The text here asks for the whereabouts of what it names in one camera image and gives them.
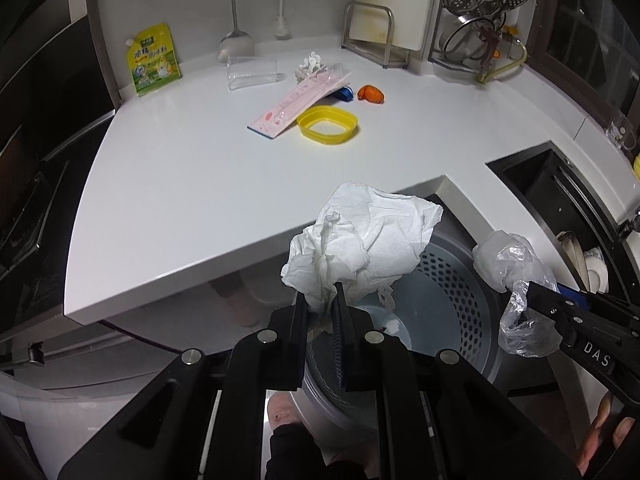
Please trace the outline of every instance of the black pants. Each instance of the black pants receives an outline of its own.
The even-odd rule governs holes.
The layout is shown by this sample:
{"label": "black pants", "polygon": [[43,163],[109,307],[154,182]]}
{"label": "black pants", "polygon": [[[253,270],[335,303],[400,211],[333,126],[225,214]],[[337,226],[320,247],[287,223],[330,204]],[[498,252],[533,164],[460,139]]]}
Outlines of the black pants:
{"label": "black pants", "polygon": [[285,424],[273,431],[271,459],[265,480],[367,480],[353,462],[324,465],[320,448],[302,424]]}

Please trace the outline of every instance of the metal spatula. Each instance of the metal spatula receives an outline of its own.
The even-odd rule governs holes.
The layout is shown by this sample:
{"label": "metal spatula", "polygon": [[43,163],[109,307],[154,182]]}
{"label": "metal spatula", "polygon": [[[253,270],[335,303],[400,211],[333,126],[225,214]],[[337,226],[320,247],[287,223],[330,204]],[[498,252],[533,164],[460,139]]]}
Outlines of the metal spatula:
{"label": "metal spatula", "polygon": [[255,54],[254,38],[238,28],[236,0],[231,0],[231,11],[234,15],[234,30],[227,34],[218,47],[218,61],[226,63],[229,57],[253,56]]}

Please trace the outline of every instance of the backsplash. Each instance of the backsplash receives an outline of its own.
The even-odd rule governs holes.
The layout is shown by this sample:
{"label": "backsplash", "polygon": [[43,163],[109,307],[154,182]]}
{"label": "backsplash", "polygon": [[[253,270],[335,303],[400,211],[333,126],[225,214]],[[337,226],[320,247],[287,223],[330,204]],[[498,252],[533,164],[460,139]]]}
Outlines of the backsplash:
{"label": "backsplash", "polygon": [[[278,0],[237,0],[238,25],[256,43],[276,41],[273,23]],[[292,38],[339,36],[342,11],[349,0],[285,0],[284,16]],[[233,29],[230,0],[98,0],[111,65],[123,88],[131,83],[125,42],[156,23],[169,25],[180,62],[218,51]]]}

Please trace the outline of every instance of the yellow seasoning pouch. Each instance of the yellow seasoning pouch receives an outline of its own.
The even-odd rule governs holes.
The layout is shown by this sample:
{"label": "yellow seasoning pouch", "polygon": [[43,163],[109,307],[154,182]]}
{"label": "yellow seasoning pouch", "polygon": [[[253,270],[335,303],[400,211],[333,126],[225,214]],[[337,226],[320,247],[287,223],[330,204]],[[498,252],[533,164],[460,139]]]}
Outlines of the yellow seasoning pouch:
{"label": "yellow seasoning pouch", "polygon": [[140,32],[129,47],[127,63],[138,95],[180,79],[169,27],[159,23]]}

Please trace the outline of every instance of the kitchen counter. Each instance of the kitchen counter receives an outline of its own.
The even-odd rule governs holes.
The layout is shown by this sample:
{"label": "kitchen counter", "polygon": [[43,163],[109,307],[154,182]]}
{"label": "kitchen counter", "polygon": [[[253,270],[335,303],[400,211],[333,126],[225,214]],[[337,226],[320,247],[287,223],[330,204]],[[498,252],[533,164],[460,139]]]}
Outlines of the kitchen counter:
{"label": "kitchen counter", "polygon": [[355,91],[372,84],[385,93],[383,105],[335,104],[358,117],[358,134],[325,146],[297,126],[275,140],[249,131],[292,88],[306,54],[279,55],[286,77],[276,84],[230,92],[217,65],[122,105],[79,205],[67,316],[88,324],[279,254],[348,180],[397,192],[443,178],[465,197],[447,205],[476,239],[491,229],[521,234],[560,282],[575,285],[542,228],[486,166],[547,140],[616,220],[627,213],[573,138],[501,82],[446,81],[320,50],[323,62],[351,70]]}

